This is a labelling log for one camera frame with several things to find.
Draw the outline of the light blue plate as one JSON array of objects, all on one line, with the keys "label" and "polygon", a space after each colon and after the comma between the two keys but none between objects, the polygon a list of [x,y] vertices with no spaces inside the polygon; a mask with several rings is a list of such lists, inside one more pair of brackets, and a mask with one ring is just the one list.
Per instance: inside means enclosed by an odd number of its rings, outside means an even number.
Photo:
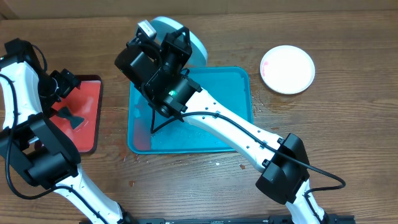
[{"label": "light blue plate", "polygon": [[[157,32],[156,40],[159,43],[162,43],[166,33],[174,32],[183,27],[181,23],[165,16],[156,17],[149,23]],[[192,54],[187,62],[187,65],[194,67],[205,67],[208,61],[208,52],[203,43],[192,31],[190,31],[190,42],[192,46]]]}]

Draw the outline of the white plate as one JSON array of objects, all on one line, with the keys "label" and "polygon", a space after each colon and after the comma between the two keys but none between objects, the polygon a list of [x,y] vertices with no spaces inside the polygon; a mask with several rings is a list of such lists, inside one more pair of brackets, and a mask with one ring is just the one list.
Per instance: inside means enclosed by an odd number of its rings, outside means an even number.
[{"label": "white plate", "polygon": [[264,54],[259,71],[263,82],[274,92],[296,95],[315,79],[315,64],[304,50],[280,45]]}]

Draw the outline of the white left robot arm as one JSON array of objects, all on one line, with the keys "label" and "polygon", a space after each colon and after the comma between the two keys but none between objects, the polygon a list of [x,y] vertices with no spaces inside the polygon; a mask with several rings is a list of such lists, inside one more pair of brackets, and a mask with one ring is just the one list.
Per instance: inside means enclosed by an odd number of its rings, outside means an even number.
[{"label": "white left robot arm", "polygon": [[52,192],[69,200],[90,223],[134,223],[86,175],[72,140],[51,120],[52,105],[66,98],[81,81],[64,69],[47,74],[39,48],[16,38],[4,44],[1,88],[5,120],[1,156],[6,182],[19,198],[35,200]]}]

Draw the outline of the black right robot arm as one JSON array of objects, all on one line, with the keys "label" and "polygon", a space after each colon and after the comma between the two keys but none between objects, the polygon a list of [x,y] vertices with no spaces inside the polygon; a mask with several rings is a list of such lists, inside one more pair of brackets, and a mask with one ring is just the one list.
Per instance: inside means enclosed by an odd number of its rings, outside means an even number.
[{"label": "black right robot arm", "polygon": [[186,63],[192,55],[190,31],[181,27],[161,44],[147,22],[116,57],[115,66],[132,81],[153,114],[168,123],[179,120],[201,128],[244,156],[259,171],[256,187],[285,205],[294,223],[328,223],[310,187],[310,165],[303,141],[294,134],[282,138],[249,123],[217,102],[192,80]]}]

